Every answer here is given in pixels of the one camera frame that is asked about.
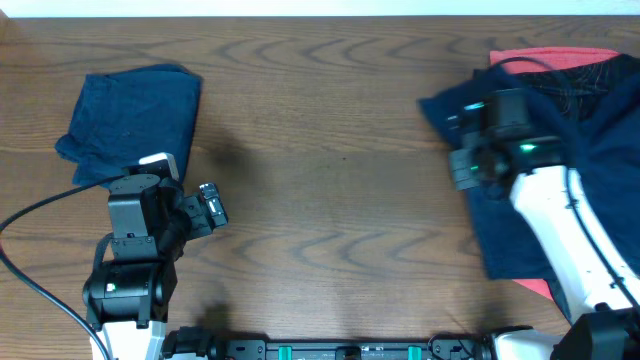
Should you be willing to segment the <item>navy blue shorts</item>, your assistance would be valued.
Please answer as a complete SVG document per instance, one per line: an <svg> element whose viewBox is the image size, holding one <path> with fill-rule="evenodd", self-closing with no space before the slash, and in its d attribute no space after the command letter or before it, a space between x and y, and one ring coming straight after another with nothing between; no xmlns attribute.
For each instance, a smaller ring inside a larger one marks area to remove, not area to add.
<svg viewBox="0 0 640 360"><path fill-rule="evenodd" d="M639 268L639 61L629 55L576 68L511 75L497 68L419 102L452 147L461 145L452 116L490 93L525 91L537 132L570 148L588 201L627 264ZM466 193L472 226L492 279L552 279L535 235L508 200Z"/></svg>

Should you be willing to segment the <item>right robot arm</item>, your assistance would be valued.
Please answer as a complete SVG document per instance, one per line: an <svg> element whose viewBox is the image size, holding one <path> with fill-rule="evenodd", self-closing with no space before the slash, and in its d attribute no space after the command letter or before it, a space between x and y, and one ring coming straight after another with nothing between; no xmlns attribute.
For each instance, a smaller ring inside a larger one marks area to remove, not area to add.
<svg viewBox="0 0 640 360"><path fill-rule="evenodd" d="M579 173L553 136L495 140L471 133L449 155L457 189L497 185L536 236L569 309L570 329L490 337L495 359L636 359L639 277L592 210Z"/></svg>

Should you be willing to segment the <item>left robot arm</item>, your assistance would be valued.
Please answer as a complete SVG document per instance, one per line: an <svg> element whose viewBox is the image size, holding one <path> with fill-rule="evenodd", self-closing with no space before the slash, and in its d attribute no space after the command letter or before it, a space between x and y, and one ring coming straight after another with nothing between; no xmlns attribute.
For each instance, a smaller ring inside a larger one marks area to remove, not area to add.
<svg viewBox="0 0 640 360"><path fill-rule="evenodd" d="M125 176L109 188L112 231L99 244L83 289L87 321L112 359L221 359L225 348L201 328L168 331L175 264L190 240L228 222L215 184L187 196L173 178Z"/></svg>

